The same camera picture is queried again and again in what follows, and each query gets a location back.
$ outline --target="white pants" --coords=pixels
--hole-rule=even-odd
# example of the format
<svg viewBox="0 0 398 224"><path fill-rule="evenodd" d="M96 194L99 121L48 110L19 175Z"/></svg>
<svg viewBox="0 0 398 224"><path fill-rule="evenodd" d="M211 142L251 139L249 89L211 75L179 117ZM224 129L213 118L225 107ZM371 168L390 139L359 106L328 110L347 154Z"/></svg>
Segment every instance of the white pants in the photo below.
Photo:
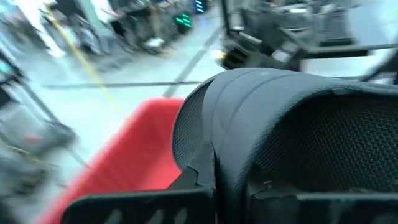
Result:
<svg viewBox="0 0 398 224"><path fill-rule="evenodd" d="M30 24L37 29L37 34L43 40L44 44L53 52L61 52L62 50L40 22L42 16L40 14L39 7L40 6L37 2L34 2L34 0L26 1L24 4L19 4L19 8L24 13Z"/></svg>

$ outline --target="warehouse floor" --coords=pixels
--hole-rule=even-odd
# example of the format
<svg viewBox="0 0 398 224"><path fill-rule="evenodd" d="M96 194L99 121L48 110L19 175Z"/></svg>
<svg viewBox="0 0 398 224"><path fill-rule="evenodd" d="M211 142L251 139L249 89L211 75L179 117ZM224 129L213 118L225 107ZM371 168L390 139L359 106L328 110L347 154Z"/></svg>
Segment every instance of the warehouse floor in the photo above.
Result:
<svg viewBox="0 0 398 224"><path fill-rule="evenodd" d="M385 25L383 28L388 38L392 39L397 34L398 2L386 0L377 5L377 13ZM197 83L223 71L211 57L212 51L219 46L220 27L218 9L212 9L208 14L195 19L191 33L172 44L169 57L146 54L128 56L130 62L122 69L99 73L110 95L121 108L116 108L109 102L93 78L70 57L55 60L38 54L35 60L24 62L23 67L37 94L61 122L75 130L78 139L72 149L83 161L88 162L143 100L159 96L183 98ZM317 75L355 77L365 74L388 52L377 50L373 56L361 58L307 60L303 66L306 72ZM162 85L162 82L195 84L170 86ZM60 181L68 185L84 168L84 164L62 149L49 155L47 162L59 166L59 170L54 173L57 178L52 179L34 198L12 202L18 213L25 214L19 215L23 217L24 223L33 222L40 212L49 208L51 201L63 190L59 186Z"/></svg>

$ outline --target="red container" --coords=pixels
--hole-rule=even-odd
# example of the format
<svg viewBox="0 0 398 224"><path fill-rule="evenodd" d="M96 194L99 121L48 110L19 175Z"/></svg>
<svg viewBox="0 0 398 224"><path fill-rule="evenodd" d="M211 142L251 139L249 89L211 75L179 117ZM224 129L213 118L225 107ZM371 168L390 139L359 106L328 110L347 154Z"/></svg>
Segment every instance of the red container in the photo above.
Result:
<svg viewBox="0 0 398 224"><path fill-rule="evenodd" d="M86 194L164 189L180 174L171 153L171 133L182 99L141 104L125 127L46 209L38 224L59 224L64 209Z"/></svg>

